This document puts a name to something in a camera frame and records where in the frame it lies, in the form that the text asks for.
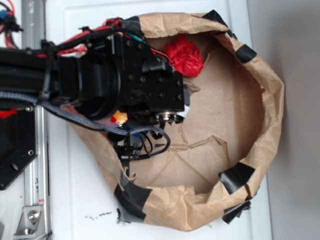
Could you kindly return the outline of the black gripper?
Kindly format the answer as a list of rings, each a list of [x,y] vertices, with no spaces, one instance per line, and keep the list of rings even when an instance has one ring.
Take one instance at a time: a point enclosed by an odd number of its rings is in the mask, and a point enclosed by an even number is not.
[[[168,57],[129,35],[114,35],[111,49],[120,76],[112,115],[119,110],[127,113],[127,121],[182,123],[190,111],[190,92]]]

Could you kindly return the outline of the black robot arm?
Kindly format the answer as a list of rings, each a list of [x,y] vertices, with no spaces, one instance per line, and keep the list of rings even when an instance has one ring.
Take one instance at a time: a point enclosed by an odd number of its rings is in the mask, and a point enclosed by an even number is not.
[[[93,121],[116,112],[154,123],[184,120],[190,93],[183,76],[148,43],[114,33],[86,45],[83,56],[46,49],[38,57],[28,50],[1,49],[1,90],[72,105]]]

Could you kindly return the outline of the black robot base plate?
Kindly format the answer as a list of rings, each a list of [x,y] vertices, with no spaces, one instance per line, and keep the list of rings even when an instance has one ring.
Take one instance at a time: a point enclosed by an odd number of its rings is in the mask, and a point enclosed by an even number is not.
[[[0,112],[0,189],[6,190],[37,156],[33,106]]]

